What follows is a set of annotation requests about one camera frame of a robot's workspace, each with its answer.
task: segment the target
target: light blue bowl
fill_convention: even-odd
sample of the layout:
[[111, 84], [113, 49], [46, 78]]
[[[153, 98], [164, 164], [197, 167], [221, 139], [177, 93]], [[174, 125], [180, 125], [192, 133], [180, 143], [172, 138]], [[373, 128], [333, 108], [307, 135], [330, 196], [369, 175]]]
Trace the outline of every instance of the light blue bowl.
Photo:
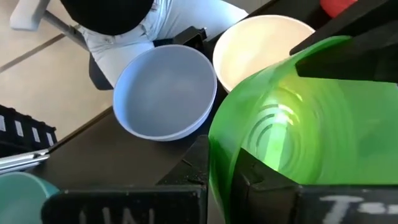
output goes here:
[[44, 202], [58, 189], [24, 172], [0, 175], [0, 223], [42, 224]]
[[156, 47], [134, 59], [113, 93], [120, 124], [144, 139], [188, 136], [207, 119], [217, 91], [211, 62], [183, 45]]

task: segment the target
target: black crate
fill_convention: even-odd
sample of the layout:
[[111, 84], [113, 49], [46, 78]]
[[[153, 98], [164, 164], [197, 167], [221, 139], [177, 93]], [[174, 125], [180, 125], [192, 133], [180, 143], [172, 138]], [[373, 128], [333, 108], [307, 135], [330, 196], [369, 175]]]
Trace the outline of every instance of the black crate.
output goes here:
[[0, 105], [0, 157], [46, 149], [56, 142], [54, 127]]

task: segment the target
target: black table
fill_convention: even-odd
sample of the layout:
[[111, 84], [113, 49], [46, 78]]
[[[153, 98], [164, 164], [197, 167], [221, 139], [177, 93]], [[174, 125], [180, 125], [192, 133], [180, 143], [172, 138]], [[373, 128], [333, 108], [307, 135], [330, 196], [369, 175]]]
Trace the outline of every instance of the black table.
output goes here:
[[[253, 12], [299, 19], [317, 29], [330, 18], [319, 0], [273, 0]], [[209, 41], [214, 48], [217, 38]], [[56, 144], [50, 159], [30, 170], [60, 189], [154, 185], [180, 160], [196, 137], [207, 134], [216, 110], [226, 96], [219, 84], [213, 110], [204, 125], [174, 142], [140, 139], [125, 131], [108, 108]]]

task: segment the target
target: red object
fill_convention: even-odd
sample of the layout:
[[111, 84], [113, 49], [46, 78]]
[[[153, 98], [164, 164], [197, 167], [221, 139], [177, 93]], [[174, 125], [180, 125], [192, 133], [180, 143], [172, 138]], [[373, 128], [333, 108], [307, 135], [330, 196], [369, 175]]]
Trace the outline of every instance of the red object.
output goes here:
[[321, 0], [321, 6], [329, 16], [334, 18], [356, 1], [357, 0]]

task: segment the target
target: tile floor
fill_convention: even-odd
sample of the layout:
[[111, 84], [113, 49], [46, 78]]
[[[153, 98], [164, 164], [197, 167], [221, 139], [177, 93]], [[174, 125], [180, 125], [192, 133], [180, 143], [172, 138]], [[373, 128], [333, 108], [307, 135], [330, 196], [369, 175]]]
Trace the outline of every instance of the tile floor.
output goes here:
[[[268, 0], [227, 1], [251, 12]], [[17, 2], [0, 1], [0, 68], [60, 34], [46, 21], [37, 32], [11, 30], [9, 17]], [[48, 10], [76, 24], [59, 1], [51, 1]], [[88, 53], [66, 37], [7, 70], [0, 69], [0, 105], [55, 126], [58, 139], [111, 106], [111, 97], [111, 91], [94, 88], [88, 78]]]

